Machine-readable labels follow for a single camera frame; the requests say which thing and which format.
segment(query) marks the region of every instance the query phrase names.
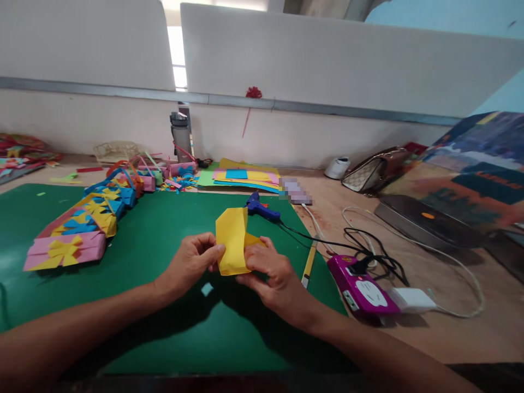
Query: checkered handbag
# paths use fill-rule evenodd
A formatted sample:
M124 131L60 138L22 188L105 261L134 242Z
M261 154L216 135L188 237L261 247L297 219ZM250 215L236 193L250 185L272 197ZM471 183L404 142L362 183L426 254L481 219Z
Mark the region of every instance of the checkered handbag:
M409 152L403 147L382 150L349 170L341 182L355 192L368 192L384 183L387 174L401 165L408 156Z

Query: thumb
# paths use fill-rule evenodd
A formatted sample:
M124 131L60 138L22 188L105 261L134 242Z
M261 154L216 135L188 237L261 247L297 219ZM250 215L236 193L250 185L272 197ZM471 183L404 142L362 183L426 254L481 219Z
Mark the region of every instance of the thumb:
M225 245L215 245L208 248L200 257L199 260L205 266L211 266L219 260L225 253Z
M237 283L253 289L262 299L264 299L270 290L265 282L260 280L252 273L242 274L235 277Z

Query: white cup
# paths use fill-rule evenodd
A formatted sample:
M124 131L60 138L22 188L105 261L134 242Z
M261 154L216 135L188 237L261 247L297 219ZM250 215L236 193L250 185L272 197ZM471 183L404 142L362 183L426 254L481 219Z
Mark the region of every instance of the white cup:
M331 161L324 175L332 179L341 179L344 173L346 173L349 164L351 164L351 162L348 157L337 157Z

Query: green cutting mat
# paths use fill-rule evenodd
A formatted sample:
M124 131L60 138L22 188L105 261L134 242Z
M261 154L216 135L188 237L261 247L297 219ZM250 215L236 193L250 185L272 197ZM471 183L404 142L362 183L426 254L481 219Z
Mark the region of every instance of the green cutting mat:
M144 195L118 223L99 263L23 272L33 239L82 197L80 187L26 184L0 195L0 330L83 302L111 296L155 279L187 235L215 232L228 207L246 195L156 192ZM261 202L306 233L291 205L277 196ZM291 235L260 216L248 232L272 238L302 275L311 241ZM323 258L317 254L310 292L344 312ZM202 374L279 371L290 368L340 372L351 367L330 345L290 327L233 277L206 273L182 299L143 319L95 349L70 370L73 377L103 373Z

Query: power plug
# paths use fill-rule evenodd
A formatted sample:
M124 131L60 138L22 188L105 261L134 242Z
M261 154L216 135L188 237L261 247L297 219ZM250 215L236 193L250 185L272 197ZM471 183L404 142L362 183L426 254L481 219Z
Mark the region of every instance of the power plug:
M402 313L422 314L438 309L435 302L418 288L391 288L386 293Z

